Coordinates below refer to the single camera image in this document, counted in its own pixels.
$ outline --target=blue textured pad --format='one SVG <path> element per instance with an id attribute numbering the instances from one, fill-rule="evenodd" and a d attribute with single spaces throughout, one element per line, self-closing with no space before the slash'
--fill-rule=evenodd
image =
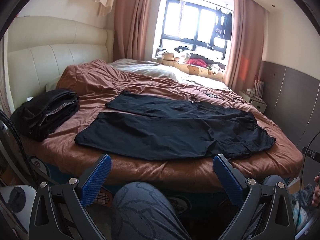
<path id="1" fill-rule="evenodd" d="M 111 158 L 106 155 L 81 189 L 80 203 L 83 207 L 93 203 L 110 170 Z"/>
<path id="2" fill-rule="evenodd" d="M 243 188 L 218 156 L 215 156 L 213 159 L 213 169 L 231 203 L 241 208 L 244 204 Z"/>

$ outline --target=metal bolt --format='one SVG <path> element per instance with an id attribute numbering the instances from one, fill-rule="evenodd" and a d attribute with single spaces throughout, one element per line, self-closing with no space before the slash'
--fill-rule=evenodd
<path id="1" fill-rule="evenodd" d="M 75 184 L 77 182 L 76 178 L 69 179 L 69 184 Z"/>
<path id="2" fill-rule="evenodd" d="M 40 188 L 44 188 L 45 186 L 47 186 L 47 183 L 45 181 L 40 183 Z"/>
<path id="3" fill-rule="evenodd" d="M 254 179 L 248 179 L 247 182 L 250 184 L 250 185 L 255 185 L 256 184 L 256 181 Z"/>
<path id="4" fill-rule="evenodd" d="M 278 187 L 284 188 L 284 184 L 282 182 L 278 182 Z"/>

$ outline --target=pant leg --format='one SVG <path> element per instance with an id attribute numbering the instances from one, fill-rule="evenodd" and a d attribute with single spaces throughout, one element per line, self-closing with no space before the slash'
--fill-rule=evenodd
<path id="1" fill-rule="evenodd" d="M 280 176 L 277 176 L 277 175 L 271 175 L 269 177 L 266 177 L 264 179 L 264 181 L 262 182 L 262 185 L 275 186 L 278 182 L 282 182 L 288 191 L 287 184 L 284 181 L 284 179 L 282 179 Z M 257 208 L 256 212 L 254 213 L 254 216 L 251 220 L 251 223 L 250 223 L 246 233 L 244 234 L 242 240 L 249 240 L 252 237 L 252 234 L 255 232 L 255 229 L 256 229 L 256 227 L 259 223 L 260 217 L 262 215 L 263 207 L 264 207 L 264 204 L 260 204 L 258 206 L 258 208 Z"/>
<path id="2" fill-rule="evenodd" d="M 191 240 L 168 199 L 145 182 L 123 186 L 112 201 L 112 239 Z"/>

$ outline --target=headboard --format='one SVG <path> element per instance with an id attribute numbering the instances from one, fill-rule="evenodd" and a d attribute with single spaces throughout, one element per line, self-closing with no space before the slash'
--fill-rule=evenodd
<path id="1" fill-rule="evenodd" d="M 8 29 L 11 109 L 45 91 L 69 65 L 112 62 L 113 30 L 47 16 L 17 17 Z"/>

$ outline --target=window pane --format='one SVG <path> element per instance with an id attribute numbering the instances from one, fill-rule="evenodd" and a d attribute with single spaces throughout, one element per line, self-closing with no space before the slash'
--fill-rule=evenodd
<path id="1" fill-rule="evenodd" d="M 208 59 L 212 60 L 222 60 L 223 53 L 216 51 L 216 50 L 211 50 L 207 49 L 204 47 L 196 46 L 196 52 L 200 54 L 201 56 L 204 56 Z"/>
<path id="2" fill-rule="evenodd" d="M 198 33 L 198 41 L 203 41 L 208 43 L 214 25 L 215 13 L 209 10 L 201 10 L 200 21 L 199 21 L 199 33 Z"/>
<path id="3" fill-rule="evenodd" d="M 220 48 L 224 48 L 226 41 L 220 38 L 214 38 L 214 45 Z"/>
<path id="4" fill-rule="evenodd" d="M 179 46 L 187 46 L 190 50 L 192 50 L 192 44 L 184 43 L 181 41 L 172 41 L 172 40 L 162 40 L 162 46 L 161 48 L 163 49 L 168 49 L 168 50 L 174 50 L 175 48 Z"/>
<path id="5" fill-rule="evenodd" d="M 164 34 L 193 40 L 196 34 L 198 16 L 199 10 L 197 7 L 184 6 L 180 34 L 178 34 L 180 4 L 169 3 L 164 23 Z"/>

